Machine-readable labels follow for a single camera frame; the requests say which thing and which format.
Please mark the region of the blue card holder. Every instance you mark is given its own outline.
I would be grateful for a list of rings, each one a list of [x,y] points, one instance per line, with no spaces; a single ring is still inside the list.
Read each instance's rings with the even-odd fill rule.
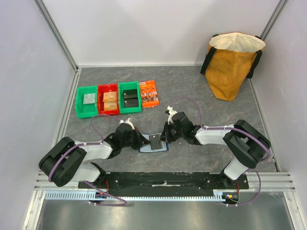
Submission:
[[[160,134],[143,134],[143,136],[150,141],[150,144],[146,144],[139,149],[141,153],[163,152],[168,151],[168,144],[165,141],[160,140]]]

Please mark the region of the black credit card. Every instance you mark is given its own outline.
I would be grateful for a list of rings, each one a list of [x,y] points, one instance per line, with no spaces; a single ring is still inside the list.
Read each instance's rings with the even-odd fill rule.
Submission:
[[[151,134],[149,136],[150,143],[151,143],[151,150],[161,150],[163,148],[163,145],[160,141],[160,135],[159,134]]]

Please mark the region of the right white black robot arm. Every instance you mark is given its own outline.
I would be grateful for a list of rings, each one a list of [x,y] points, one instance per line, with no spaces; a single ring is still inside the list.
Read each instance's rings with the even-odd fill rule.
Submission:
[[[201,126],[194,125],[184,112],[172,107],[165,113],[168,120],[160,136],[162,141],[171,143],[182,138],[191,145],[226,145],[231,150],[234,158],[219,180],[224,188],[232,188],[243,173],[271,157],[270,141],[245,120],[228,126]]]

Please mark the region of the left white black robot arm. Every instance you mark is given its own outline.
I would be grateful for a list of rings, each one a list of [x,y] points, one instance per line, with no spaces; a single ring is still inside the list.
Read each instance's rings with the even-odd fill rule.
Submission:
[[[111,159],[118,156],[123,148],[139,150],[150,145],[136,127],[121,123],[114,133],[98,142],[77,142],[70,137],[63,137],[39,162],[38,167],[48,176],[48,181],[58,187],[70,182],[75,175],[89,180],[95,188],[101,188],[106,177],[94,165],[81,172],[80,166],[85,161]]]

